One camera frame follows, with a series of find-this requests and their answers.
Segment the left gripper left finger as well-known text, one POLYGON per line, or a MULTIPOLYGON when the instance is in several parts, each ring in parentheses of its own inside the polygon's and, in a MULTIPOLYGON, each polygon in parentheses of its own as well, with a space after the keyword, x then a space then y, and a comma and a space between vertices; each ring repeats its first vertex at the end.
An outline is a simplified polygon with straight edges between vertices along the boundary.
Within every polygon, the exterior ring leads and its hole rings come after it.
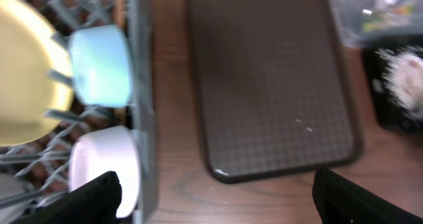
POLYGON ((122 201, 117 174, 108 171, 16 224, 116 224, 122 201))

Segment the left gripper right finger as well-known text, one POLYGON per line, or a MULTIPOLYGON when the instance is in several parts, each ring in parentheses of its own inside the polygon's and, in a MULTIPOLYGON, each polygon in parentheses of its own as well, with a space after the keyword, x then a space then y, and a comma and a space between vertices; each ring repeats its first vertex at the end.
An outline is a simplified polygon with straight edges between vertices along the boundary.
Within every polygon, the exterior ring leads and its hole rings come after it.
POLYGON ((422 224, 422 218, 329 170, 317 170, 312 197, 323 224, 422 224))

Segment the white round bowl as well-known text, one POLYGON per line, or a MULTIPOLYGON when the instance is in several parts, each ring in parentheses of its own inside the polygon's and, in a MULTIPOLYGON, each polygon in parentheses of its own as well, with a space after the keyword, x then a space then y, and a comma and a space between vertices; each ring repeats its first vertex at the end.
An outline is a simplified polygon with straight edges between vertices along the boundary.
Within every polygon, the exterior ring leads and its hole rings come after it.
POLYGON ((114 171, 122 187, 122 201, 116 216, 132 214, 141 189, 141 160, 135 131, 114 126, 82 135, 69 159, 68 186, 72 192, 105 172, 114 171))

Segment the light blue bowl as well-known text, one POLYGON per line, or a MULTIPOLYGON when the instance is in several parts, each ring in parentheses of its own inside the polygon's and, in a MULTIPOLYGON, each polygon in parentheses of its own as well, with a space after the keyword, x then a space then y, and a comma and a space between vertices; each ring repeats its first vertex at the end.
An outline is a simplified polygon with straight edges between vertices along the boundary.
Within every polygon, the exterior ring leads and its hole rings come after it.
POLYGON ((84 28, 69 37, 73 88, 85 105, 123 108, 134 89, 128 41, 115 24, 84 28))

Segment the pile of rice leftovers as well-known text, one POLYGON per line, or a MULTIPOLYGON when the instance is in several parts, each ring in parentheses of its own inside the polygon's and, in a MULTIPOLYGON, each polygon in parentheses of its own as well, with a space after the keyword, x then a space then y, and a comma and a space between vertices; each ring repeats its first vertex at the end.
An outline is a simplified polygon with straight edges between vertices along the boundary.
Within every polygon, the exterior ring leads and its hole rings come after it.
POLYGON ((422 47, 379 48, 376 54, 387 63, 382 78, 393 103, 410 117, 422 119, 422 47))

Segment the black rectangular waste tray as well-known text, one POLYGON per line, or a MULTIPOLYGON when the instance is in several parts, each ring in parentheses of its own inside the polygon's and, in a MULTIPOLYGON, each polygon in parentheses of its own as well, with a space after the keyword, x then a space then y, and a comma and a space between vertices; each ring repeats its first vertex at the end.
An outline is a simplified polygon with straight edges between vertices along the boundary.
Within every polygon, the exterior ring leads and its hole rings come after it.
POLYGON ((362 60, 378 124, 422 132, 422 35, 370 41, 362 60))

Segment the yellow round plate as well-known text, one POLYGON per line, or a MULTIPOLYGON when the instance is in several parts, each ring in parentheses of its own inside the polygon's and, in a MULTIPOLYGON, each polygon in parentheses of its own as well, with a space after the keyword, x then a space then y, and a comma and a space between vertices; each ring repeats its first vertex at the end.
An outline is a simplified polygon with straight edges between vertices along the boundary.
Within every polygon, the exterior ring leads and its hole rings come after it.
POLYGON ((23 0, 1 0, 1 146, 37 140, 58 125, 44 114, 67 111, 73 90, 48 77, 71 75, 67 52, 54 40, 52 24, 23 0))

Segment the clear plastic waste bin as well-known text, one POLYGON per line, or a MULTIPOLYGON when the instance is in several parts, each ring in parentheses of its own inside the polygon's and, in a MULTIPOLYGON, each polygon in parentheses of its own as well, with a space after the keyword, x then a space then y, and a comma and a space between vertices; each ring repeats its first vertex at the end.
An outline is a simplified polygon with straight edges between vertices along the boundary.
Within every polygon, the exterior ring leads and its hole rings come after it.
POLYGON ((350 48, 422 33, 422 0, 328 0, 340 41, 350 48))

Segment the green orange snack wrapper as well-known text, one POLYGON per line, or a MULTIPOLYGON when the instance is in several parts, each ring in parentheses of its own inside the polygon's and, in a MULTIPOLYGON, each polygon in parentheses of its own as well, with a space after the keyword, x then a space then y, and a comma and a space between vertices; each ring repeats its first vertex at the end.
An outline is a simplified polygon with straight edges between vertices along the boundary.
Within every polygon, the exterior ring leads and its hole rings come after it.
POLYGON ((376 30, 387 30, 389 28, 406 26, 410 24, 414 6, 398 6, 386 11, 371 11, 363 9, 363 32, 373 32, 376 30))

